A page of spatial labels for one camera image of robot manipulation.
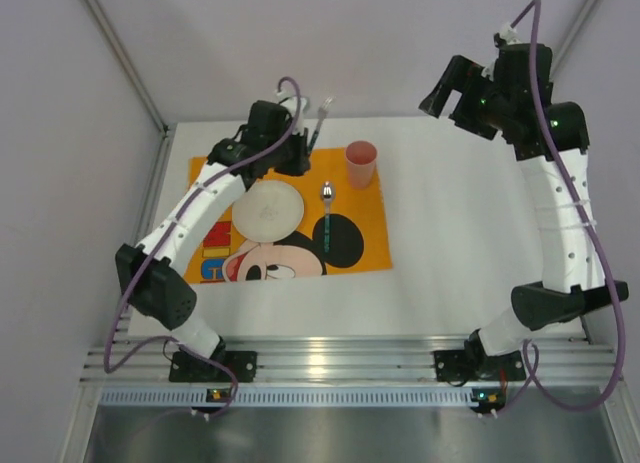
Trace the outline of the green handled fork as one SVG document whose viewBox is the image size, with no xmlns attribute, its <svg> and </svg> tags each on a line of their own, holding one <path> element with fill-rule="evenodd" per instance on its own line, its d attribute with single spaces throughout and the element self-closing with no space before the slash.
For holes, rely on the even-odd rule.
<svg viewBox="0 0 640 463">
<path fill-rule="evenodd" d="M 307 154 L 310 155 L 313 152 L 313 149 L 315 148 L 315 145 L 317 143 L 317 140 L 319 138 L 320 132 L 321 132 L 321 128 L 323 126 L 323 123 L 325 121 L 325 119 L 327 118 L 328 114 L 329 114 L 329 110 L 331 108 L 331 105 L 334 101 L 334 97 L 330 96 L 328 98 L 325 99 L 325 101 L 319 106 L 318 111 L 317 111 L 317 122 L 316 125 L 314 127 L 314 130 L 312 132 L 311 138 L 308 142 L 307 145 Z"/>
</svg>

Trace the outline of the cream round plate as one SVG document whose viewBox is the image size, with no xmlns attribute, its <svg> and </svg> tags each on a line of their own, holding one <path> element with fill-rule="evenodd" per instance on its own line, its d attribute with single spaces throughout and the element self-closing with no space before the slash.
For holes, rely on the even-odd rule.
<svg viewBox="0 0 640 463">
<path fill-rule="evenodd" d="M 274 243 L 293 233 L 302 222 L 301 194 L 279 180 L 255 183 L 232 206 L 232 223 L 246 240 Z"/>
</svg>

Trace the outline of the green handled spoon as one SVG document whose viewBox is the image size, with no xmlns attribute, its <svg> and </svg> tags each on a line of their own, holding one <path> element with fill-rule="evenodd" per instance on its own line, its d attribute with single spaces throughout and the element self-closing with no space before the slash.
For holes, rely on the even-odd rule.
<svg viewBox="0 0 640 463">
<path fill-rule="evenodd" d="M 330 181 L 325 181 L 322 190 L 321 197 L 324 205 L 324 218 L 323 218 L 323 247 L 324 252 L 328 253 L 331 246 L 331 207 L 335 200 L 335 189 Z"/>
</svg>

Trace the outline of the pink plastic cup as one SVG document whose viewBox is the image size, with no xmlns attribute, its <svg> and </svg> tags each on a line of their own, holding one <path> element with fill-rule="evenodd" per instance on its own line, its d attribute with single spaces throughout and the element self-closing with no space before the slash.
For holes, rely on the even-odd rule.
<svg viewBox="0 0 640 463">
<path fill-rule="evenodd" d="M 354 141 L 346 147 L 347 175 L 353 188 L 364 189 L 371 183 L 377 156 L 376 147 L 368 141 Z"/>
</svg>

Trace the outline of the orange cartoon cloth placemat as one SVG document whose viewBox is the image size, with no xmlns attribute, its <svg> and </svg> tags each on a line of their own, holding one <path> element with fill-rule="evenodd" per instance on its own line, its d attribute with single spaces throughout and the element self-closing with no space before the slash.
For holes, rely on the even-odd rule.
<svg viewBox="0 0 640 463">
<path fill-rule="evenodd" d="M 389 270 L 393 267 L 379 176 L 355 189 L 343 148 L 320 149 L 303 177 L 269 172 L 291 189 L 285 203 L 297 222 L 287 236 L 259 242 L 236 228 L 231 208 L 199 244 L 184 277 L 191 284 L 285 280 Z"/>
</svg>

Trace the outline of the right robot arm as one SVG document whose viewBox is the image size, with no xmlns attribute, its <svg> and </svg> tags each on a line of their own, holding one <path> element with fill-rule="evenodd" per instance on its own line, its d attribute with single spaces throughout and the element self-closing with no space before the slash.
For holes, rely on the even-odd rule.
<svg viewBox="0 0 640 463">
<path fill-rule="evenodd" d="M 592 241 L 586 118 L 575 102 L 553 102 L 551 62 L 543 44 L 504 44 L 491 68 L 455 55 L 419 105 L 439 117 L 458 92 L 454 125 L 487 140 L 501 135 L 513 147 L 534 207 L 542 277 L 514 287 L 510 308 L 467 338 L 464 351 L 478 369 L 514 354 L 547 326 L 629 297 L 626 282 L 606 275 Z"/>
</svg>

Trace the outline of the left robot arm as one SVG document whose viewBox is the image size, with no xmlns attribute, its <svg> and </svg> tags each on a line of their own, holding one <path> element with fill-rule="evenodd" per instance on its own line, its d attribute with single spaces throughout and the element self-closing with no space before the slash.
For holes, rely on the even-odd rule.
<svg viewBox="0 0 640 463">
<path fill-rule="evenodd" d="M 295 95 L 253 103 L 247 122 L 213 146 L 169 215 L 139 243 L 117 250 L 121 309 L 132 306 L 156 321 L 189 353 L 218 358 L 223 339 L 196 314 L 197 295 L 184 273 L 213 224 L 257 180 L 271 170 L 289 176 L 309 170 L 308 106 Z"/>
</svg>

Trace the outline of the right aluminium frame post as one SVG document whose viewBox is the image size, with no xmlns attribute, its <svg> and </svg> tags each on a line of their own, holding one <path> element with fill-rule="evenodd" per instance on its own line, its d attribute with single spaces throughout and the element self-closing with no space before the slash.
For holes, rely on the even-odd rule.
<svg viewBox="0 0 640 463">
<path fill-rule="evenodd" d="M 552 17 L 557 19 L 550 30 L 550 46 L 554 52 L 550 77 L 555 88 L 559 87 L 561 73 L 603 2 L 604 0 L 540 0 L 540 14 L 543 14 L 545 4 L 550 3 Z"/>
</svg>

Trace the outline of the aluminium frame post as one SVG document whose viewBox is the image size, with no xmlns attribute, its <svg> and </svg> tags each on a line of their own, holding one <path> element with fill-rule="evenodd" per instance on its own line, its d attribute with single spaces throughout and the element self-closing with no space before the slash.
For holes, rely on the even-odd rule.
<svg viewBox="0 0 640 463">
<path fill-rule="evenodd" d="M 545 4 L 550 3 L 552 17 L 557 19 L 550 30 L 550 46 L 554 52 L 550 77 L 555 88 L 559 87 L 561 73 L 603 2 L 604 0 L 540 0 L 540 14 L 543 14 Z"/>
<path fill-rule="evenodd" d="M 154 127 L 161 135 L 168 132 L 169 125 L 161 115 L 157 105 L 153 101 L 143 79 L 136 68 L 129 52 L 122 42 L 118 32 L 109 18 L 100 0 L 80 0 L 91 20 L 96 25 L 98 32 L 103 38 L 107 48 L 114 57 L 116 63 L 123 71 L 126 80 L 132 88 L 134 94 L 141 103 Z"/>
</svg>

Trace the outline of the left aluminium frame post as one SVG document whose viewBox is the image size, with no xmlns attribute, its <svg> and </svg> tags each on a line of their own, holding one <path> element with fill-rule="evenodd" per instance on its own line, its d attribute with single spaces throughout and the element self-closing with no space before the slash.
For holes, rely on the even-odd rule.
<svg viewBox="0 0 640 463">
<path fill-rule="evenodd" d="M 129 52 L 122 42 L 118 32 L 109 18 L 100 0 L 80 0 L 91 20 L 96 25 L 98 32 L 103 38 L 107 48 L 114 57 L 116 63 L 123 71 L 126 80 L 132 88 L 134 94 L 141 103 L 154 127 L 161 135 L 168 132 L 169 125 L 161 115 L 157 105 L 153 101 L 143 79 L 136 68 Z"/>
</svg>

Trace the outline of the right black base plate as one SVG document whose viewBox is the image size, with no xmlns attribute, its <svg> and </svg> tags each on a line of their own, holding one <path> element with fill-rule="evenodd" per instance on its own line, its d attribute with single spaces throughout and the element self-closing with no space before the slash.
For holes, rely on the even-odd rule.
<svg viewBox="0 0 640 463">
<path fill-rule="evenodd" d="M 468 382 L 523 382 L 526 370 L 518 351 L 476 361 L 464 350 L 437 350 L 433 352 L 436 380 L 452 386 Z"/>
</svg>

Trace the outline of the aluminium mounting rail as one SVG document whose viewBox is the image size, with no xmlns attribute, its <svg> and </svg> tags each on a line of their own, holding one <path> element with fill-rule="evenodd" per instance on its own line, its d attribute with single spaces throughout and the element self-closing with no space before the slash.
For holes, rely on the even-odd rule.
<svg viewBox="0 0 640 463">
<path fill-rule="evenodd" d="M 538 378 L 548 386 L 599 384 L 613 370 L 614 350 L 583 339 L 546 337 L 538 340 Z M 434 352 L 460 349 L 455 337 L 425 338 L 279 338 L 228 339 L 230 350 L 257 353 L 255 381 L 267 384 L 417 385 L 436 381 Z M 142 348 L 113 374 L 103 370 L 103 353 L 89 350 L 80 380 L 98 384 L 164 383 L 170 363 L 160 343 Z"/>
</svg>

